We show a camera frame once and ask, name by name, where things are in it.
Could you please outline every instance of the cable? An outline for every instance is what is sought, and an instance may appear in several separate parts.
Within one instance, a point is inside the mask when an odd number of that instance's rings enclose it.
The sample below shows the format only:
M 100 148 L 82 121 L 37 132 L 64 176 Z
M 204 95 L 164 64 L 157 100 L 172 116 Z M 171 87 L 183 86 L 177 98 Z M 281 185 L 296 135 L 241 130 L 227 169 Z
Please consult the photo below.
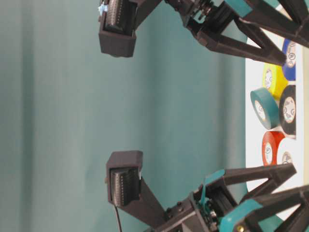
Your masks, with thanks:
M 119 214 L 118 214 L 118 209 L 115 205 L 114 205 L 114 209 L 115 209 L 115 212 L 116 212 L 118 230 L 119 230 L 119 232 L 122 232 L 120 218 L 119 218 Z

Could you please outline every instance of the screw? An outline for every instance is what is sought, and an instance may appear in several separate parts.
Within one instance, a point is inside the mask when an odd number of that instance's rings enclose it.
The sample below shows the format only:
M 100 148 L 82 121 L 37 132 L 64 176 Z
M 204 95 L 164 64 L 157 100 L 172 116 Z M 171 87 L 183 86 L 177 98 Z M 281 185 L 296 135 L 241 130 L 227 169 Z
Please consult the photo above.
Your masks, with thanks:
M 237 226 L 237 231 L 238 232 L 244 232 L 245 228 L 242 225 Z

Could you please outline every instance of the teal tape roll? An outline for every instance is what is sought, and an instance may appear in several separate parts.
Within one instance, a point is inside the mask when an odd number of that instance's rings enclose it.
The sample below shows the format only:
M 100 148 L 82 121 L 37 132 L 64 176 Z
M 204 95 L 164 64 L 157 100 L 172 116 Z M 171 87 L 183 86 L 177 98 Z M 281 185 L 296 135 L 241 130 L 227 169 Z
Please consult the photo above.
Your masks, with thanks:
M 266 88 L 252 91 L 251 102 L 254 111 L 263 126 L 270 130 L 279 125 L 279 108 L 273 96 Z

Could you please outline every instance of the teal curtain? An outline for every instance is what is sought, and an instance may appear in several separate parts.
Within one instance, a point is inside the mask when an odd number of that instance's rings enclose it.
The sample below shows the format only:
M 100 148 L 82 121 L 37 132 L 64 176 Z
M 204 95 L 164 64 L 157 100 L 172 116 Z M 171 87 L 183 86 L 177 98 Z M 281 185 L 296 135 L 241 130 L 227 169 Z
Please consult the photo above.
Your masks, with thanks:
M 104 184 L 115 150 L 144 152 L 164 207 L 244 166 L 244 59 L 200 46 L 165 3 L 137 31 L 134 58 L 103 55 L 97 6 L 1 4 L 0 231 L 116 231 Z M 226 34 L 245 41 L 234 25 Z M 120 217 L 125 232 L 146 228 Z

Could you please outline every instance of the white tape roll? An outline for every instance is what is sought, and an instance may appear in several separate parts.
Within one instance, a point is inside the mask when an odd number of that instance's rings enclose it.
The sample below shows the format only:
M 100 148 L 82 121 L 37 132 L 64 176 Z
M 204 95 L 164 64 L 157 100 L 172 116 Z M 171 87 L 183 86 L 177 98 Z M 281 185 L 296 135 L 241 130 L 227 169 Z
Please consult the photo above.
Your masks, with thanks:
M 290 138 L 282 139 L 278 147 L 277 164 L 292 163 L 297 173 L 284 182 L 280 187 L 280 190 L 291 189 L 303 185 L 299 171 L 301 170 L 301 165 L 303 165 L 303 163 L 300 162 L 297 156 L 298 149 L 296 140 Z

